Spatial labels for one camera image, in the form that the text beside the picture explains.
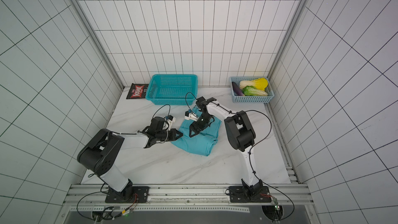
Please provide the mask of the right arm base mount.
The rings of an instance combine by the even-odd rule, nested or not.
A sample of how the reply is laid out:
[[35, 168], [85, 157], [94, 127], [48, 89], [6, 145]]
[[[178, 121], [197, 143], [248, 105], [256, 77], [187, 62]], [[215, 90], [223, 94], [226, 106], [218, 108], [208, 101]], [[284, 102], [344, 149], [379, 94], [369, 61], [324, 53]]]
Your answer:
[[262, 180], [253, 185], [247, 184], [243, 179], [241, 186], [230, 186], [226, 189], [231, 203], [271, 203], [272, 196]]

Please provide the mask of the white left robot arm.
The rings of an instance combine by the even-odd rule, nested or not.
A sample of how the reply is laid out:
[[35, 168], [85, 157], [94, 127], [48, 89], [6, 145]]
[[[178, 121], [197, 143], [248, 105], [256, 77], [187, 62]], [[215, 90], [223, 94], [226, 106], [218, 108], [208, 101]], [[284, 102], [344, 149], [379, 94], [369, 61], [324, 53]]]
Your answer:
[[134, 189], [131, 180], [115, 165], [119, 152], [177, 141], [183, 133], [172, 128], [172, 124], [172, 120], [153, 117], [149, 126], [136, 133], [101, 129], [79, 152], [77, 161], [107, 184], [109, 192], [115, 194], [117, 200], [126, 202], [133, 197]]

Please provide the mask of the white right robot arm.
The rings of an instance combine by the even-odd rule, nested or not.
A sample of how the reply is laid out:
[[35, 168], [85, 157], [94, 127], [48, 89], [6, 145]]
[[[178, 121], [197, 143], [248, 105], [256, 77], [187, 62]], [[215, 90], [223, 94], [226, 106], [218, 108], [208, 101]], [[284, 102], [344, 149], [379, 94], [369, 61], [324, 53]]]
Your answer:
[[205, 99], [200, 97], [196, 101], [196, 106], [201, 112], [196, 115], [192, 110], [185, 113], [185, 120], [192, 120], [189, 126], [189, 136], [192, 138], [199, 135], [206, 128], [210, 127], [210, 121], [219, 119], [224, 122], [229, 144], [235, 150], [239, 150], [248, 175], [241, 179], [242, 186], [235, 191], [228, 189], [228, 195], [235, 197], [236, 200], [246, 200], [254, 202], [260, 197], [264, 189], [263, 181], [257, 178], [256, 163], [252, 158], [255, 146], [256, 133], [249, 117], [245, 111], [234, 112], [221, 105], [215, 98]]

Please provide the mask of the teal long pants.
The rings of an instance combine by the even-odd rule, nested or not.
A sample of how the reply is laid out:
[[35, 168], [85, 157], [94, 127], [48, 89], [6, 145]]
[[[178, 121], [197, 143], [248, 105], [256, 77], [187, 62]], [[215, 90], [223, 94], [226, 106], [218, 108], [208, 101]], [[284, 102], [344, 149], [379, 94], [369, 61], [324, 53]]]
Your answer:
[[179, 128], [183, 136], [172, 144], [188, 153], [209, 156], [213, 147], [218, 143], [219, 129], [221, 121], [214, 118], [210, 122], [210, 126], [194, 137], [189, 136], [189, 127], [193, 120], [184, 120]]

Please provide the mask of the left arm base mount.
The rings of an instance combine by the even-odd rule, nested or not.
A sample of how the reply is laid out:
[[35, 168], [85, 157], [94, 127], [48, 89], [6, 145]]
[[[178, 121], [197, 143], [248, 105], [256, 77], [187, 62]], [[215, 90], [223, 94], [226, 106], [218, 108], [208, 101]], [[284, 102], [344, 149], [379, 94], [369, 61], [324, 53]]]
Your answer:
[[146, 203], [149, 195], [148, 186], [127, 186], [121, 192], [109, 188], [105, 202], [106, 203]]

